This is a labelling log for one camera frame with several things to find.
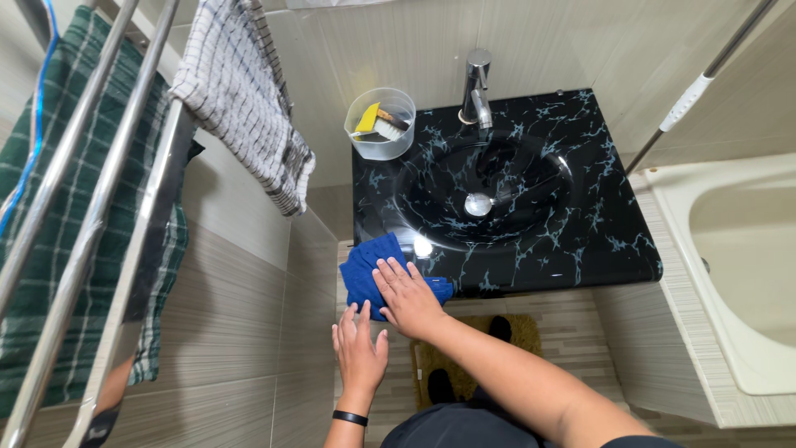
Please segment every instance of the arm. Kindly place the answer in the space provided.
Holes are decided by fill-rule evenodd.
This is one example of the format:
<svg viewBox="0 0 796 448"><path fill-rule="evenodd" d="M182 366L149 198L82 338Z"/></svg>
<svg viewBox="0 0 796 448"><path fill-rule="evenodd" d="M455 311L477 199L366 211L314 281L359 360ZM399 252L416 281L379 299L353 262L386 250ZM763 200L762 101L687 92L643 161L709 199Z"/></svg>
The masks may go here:
<svg viewBox="0 0 796 448"><path fill-rule="evenodd" d="M359 321L354 324L357 304L343 312L338 325L332 325L332 343L340 362L343 393L337 411L367 417L370 403L387 369L387 330L379 333L376 347L370 340L370 301L362 305ZM362 448L365 427L356 423L332 419L324 448Z"/></svg>
<svg viewBox="0 0 796 448"><path fill-rule="evenodd" d="M625 435L653 435L609 399L555 365L448 316L420 272L379 260L373 278L406 337L428 342L462 366L515 418L564 448L599 448Z"/></svg>

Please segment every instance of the black fitness tracker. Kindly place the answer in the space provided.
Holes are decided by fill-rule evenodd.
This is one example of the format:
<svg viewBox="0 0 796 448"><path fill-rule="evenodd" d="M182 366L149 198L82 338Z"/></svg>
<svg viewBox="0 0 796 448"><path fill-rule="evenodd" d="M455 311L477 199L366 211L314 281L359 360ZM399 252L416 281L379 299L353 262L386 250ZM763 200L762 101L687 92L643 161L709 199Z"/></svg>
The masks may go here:
<svg viewBox="0 0 796 448"><path fill-rule="evenodd" d="M350 412L335 411L332 419L345 420L346 422L356 423L357 425L368 426L368 418L361 415L351 414Z"/></svg>

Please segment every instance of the white checkered towel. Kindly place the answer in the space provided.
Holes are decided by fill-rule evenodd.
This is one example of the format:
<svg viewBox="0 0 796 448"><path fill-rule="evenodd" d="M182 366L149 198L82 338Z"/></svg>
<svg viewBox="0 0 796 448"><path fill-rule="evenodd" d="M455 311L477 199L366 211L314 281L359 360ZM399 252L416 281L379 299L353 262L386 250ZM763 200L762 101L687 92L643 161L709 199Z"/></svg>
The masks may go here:
<svg viewBox="0 0 796 448"><path fill-rule="evenodd" d="M315 155L291 102L259 0L200 0L171 93L263 184L287 217L306 210Z"/></svg>

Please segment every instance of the towel rack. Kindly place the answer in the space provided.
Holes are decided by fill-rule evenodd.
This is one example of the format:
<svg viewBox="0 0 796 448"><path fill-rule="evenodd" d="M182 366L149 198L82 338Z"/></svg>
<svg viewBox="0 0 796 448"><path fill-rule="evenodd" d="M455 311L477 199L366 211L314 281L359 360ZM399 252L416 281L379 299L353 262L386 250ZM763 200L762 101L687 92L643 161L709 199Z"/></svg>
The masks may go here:
<svg viewBox="0 0 796 448"><path fill-rule="evenodd" d="M38 0L17 0L17 2L25 4L23 6L25 18L33 28L37 39L42 41L41 36L49 35L49 31L43 31L41 21L37 20ZM85 5L93 9L96 3L96 0L86 0ZM167 0L158 19L154 38L148 45L119 130L114 136L99 174L44 329L28 366L14 409L8 418L0 448L22 447L29 437L30 427L41 405L78 293L84 283L86 265L94 255L96 244L102 236L101 223L107 216L116 184L127 160L127 153L149 95L178 3L179 0ZM64 130L6 263L0 271L0 321L5 316L30 250L64 179L88 117L103 90L137 4L138 0L124 0L121 5L111 32L103 45L99 63L88 78L75 112ZM68 436L64 447L99 446L111 433L121 407L124 388L138 347L142 322L147 312L148 299L156 278L157 263L152 260L159 259L162 254L166 224L180 187L192 138L193 125L187 109L180 100L172 100L86 391L72 433Z"/></svg>

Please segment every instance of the black marble sink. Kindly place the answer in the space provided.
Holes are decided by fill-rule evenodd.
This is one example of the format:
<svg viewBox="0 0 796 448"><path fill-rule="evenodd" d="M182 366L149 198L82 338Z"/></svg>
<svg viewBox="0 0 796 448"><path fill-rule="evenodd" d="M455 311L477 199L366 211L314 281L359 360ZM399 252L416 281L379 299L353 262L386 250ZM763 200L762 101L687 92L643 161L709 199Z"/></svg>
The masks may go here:
<svg viewBox="0 0 796 448"><path fill-rule="evenodd" d="M353 151L354 243L395 232L457 297L660 280L661 259L590 89L490 101L491 129L459 107L419 111L387 162ZM491 198L467 213L470 194Z"/></svg>

